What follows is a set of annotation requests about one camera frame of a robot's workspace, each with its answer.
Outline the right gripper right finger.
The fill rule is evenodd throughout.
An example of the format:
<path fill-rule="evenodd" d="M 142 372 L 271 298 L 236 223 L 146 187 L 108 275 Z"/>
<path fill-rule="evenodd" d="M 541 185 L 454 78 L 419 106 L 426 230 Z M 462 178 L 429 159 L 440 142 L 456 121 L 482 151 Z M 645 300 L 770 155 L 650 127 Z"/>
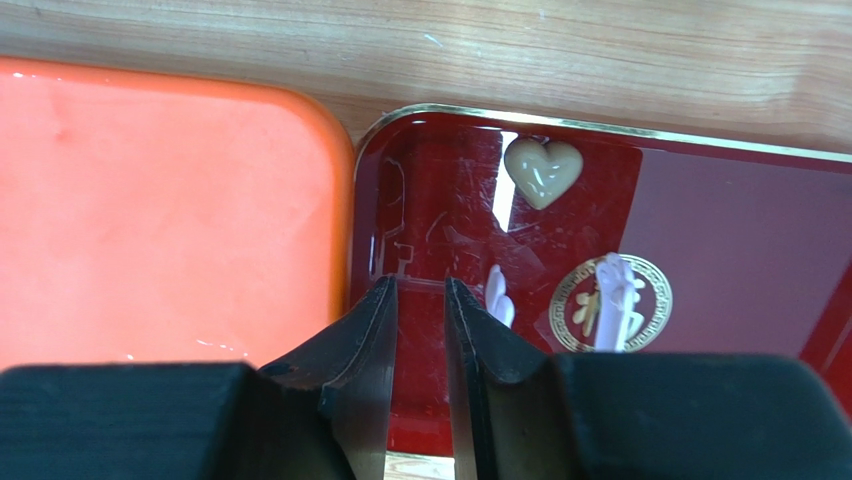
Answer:
<path fill-rule="evenodd" d="M 445 282 L 460 479 L 847 479 L 851 426 L 772 355 L 546 354 Z"/>

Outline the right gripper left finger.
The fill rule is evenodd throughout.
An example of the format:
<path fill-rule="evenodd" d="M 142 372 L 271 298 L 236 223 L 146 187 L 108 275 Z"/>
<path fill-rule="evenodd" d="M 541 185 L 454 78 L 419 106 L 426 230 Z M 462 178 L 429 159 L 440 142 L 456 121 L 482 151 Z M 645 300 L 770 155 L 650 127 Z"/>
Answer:
<path fill-rule="evenodd" d="M 261 368 L 31 365 L 1 375 L 5 479 L 380 479 L 398 328 L 379 279 Z"/>

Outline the pink handled metal tongs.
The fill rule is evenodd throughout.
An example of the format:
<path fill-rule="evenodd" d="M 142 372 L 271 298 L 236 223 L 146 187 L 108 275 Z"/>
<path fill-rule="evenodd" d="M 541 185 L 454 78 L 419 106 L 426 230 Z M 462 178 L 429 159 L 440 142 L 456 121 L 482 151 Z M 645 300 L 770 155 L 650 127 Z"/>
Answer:
<path fill-rule="evenodd" d="M 630 319 L 639 298 L 634 272 L 622 256 L 611 252 L 595 265 L 594 273 L 599 287 L 599 308 L 593 347 L 599 352 L 624 352 Z M 484 305 L 498 322 L 507 328 L 512 326 L 516 309 L 507 295 L 506 278 L 499 265 L 489 270 Z"/>

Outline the red lacquer tray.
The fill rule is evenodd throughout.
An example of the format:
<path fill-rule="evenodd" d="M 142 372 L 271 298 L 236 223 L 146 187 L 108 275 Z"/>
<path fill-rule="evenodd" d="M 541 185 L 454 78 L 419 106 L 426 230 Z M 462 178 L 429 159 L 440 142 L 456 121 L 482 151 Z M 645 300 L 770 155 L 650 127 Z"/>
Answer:
<path fill-rule="evenodd" d="M 576 183 L 532 208 L 504 164 L 519 138 L 566 142 Z M 357 149 L 351 294 L 398 284 L 388 447 L 450 456 L 444 281 L 477 296 L 499 265 L 513 330 L 549 353 L 588 351 L 594 267 L 638 280 L 627 347 L 798 358 L 851 405 L 851 157 L 519 113 L 418 104 Z"/>

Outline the orange tin lid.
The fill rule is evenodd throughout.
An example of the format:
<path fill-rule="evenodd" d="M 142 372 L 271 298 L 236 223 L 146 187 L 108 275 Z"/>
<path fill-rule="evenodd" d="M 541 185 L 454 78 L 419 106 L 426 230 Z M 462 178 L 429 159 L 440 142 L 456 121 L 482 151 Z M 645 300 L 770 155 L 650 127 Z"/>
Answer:
<path fill-rule="evenodd" d="M 354 152 L 259 85 L 1 61 L 1 364 L 246 361 L 345 308 Z"/>

